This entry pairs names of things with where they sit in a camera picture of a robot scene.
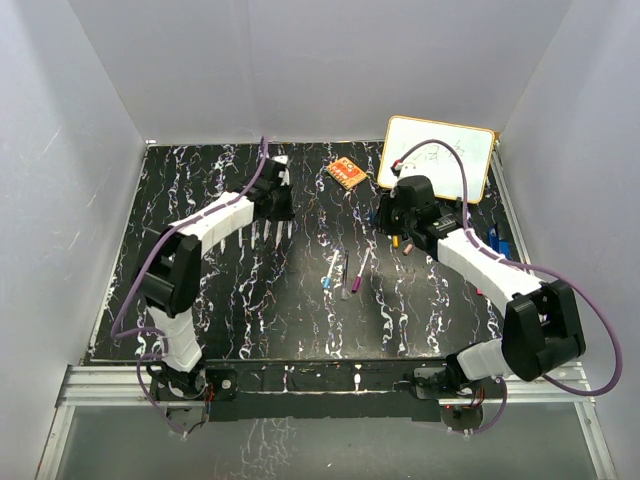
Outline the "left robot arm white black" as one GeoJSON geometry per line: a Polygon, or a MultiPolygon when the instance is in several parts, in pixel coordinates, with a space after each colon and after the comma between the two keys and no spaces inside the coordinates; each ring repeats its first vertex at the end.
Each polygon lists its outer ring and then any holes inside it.
{"type": "Polygon", "coordinates": [[[274,223],[293,219],[289,158],[279,155],[260,164],[257,176],[164,231],[149,229],[144,235],[134,284],[154,328],[167,343],[162,362],[175,371],[171,385],[186,399],[200,396],[207,383],[204,371],[196,368],[202,353],[192,317],[200,292],[202,258],[258,220],[274,223]]]}

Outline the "peach cap marker pen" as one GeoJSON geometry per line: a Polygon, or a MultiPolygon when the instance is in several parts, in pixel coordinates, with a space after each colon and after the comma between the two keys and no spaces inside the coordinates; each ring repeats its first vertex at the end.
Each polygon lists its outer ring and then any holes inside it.
{"type": "Polygon", "coordinates": [[[277,222],[276,235],[275,235],[275,248],[276,249],[279,247],[279,245],[281,244],[281,241],[282,241],[283,226],[284,226],[284,222],[283,221],[278,221],[277,222]]]}

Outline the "white board yellow frame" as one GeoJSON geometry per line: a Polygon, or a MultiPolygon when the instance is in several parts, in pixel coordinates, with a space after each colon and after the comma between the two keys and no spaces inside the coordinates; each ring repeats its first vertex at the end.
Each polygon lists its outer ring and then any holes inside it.
{"type": "Polygon", "coordinates": [[[388,122],[377,184],[391,189],[398,177],[392,165],[410,148],[424,140],[424,145],[403,162],[402,176],[424,175],[438,198],[456,200],[462,195],[470,204],[484,198],[484,189],[495,133],[489,129],[456,125],[405,116],[393,116],[388,122]]]}

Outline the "light blue cap marker pen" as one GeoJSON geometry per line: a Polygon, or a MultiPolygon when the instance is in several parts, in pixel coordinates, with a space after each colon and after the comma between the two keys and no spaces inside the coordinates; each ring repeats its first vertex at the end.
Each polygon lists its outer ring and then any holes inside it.
{"type": "Polygon", "coordinates": [[[332,256],[331,256],[331,260],[330,260],[330,263],[329,263],[327,274],[326,274],[326,276],[324,277],[324,279],[322,281],[322,285],[323,285],[324,289],[328,289],[330,287],[330,285],[331,285],[332,273],[333,273],[336,261],[337,261],[337,259],[339,257],[339,253],[340,253],[340,251],[338,249],[335,249],[333,254],[332,254],[332,256]]]}

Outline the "blue eraser tool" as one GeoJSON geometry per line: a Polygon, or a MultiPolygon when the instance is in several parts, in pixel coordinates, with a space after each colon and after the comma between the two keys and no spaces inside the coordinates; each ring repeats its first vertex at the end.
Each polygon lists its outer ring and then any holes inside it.
{"type": "Polygon", "coordinates": [[[503,255],[506,259],[511,259],[510,244],[507,240],[503,239],[499,233],[499,227],[494,224],[488,230],[488,239],[490,247],[499,255],[503,255]]]}

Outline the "magenta cap marker pen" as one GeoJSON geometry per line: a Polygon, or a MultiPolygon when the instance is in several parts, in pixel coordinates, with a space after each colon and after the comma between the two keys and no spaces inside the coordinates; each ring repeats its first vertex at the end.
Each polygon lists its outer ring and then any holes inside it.
{"type": "Polygon", "coordinates": [[[362,278],[363,278],[363,274],[364,274],[364,269],[367,265],[367,261],[369,259],[369,256],[371,254],[371,247],[368,247],[365,251],[365,254],[363,256],[363,259],[360,262],[360,266],[357,272],[357,275],[355,277],[355,280],[352,284],[352,288],[351,288],[351,292],[353,294],[357,293],[361,287],[361,283],[362,283],[362,278]]]}

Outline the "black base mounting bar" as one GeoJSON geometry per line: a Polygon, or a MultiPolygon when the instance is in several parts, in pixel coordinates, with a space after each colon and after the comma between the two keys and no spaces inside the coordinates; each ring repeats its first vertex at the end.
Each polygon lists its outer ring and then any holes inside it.
{"type": "Polygon", "coordinates": [[[190,373],[153,362],[146,372],[153,399],[196,402],[206,422],[449,417],[459,429],[475,429],[483,402],[506,396],[504,382],[492,378],[454,383],[439,361],[216,361],[190,373]]]}

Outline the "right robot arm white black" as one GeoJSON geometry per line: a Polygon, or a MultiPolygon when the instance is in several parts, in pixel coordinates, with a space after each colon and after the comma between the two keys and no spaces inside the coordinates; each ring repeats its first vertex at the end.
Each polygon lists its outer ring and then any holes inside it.
{"type": "Polygon", "coordinates": [[[572,288],[544,282],[504,264],[455,213],[442,214],[423,175],[400,180],[381,194],[377,231],[410,239],[414,246],[479,288],[502,315],[499,339],[451,354],[434,383],[466,397],[487,377],[515,375],[533,381],[586,351],[572,288]]]}

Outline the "orange spiral notebook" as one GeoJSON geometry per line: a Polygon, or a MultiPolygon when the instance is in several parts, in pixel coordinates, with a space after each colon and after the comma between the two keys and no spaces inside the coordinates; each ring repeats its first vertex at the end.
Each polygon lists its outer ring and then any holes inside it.
{"type": "Polygon", "coordinates": [[[327,166],[327,172],[347,191],[352,190],[368,177],[365,171],[347,157],[341,157],[330,163],[327,166]]]}

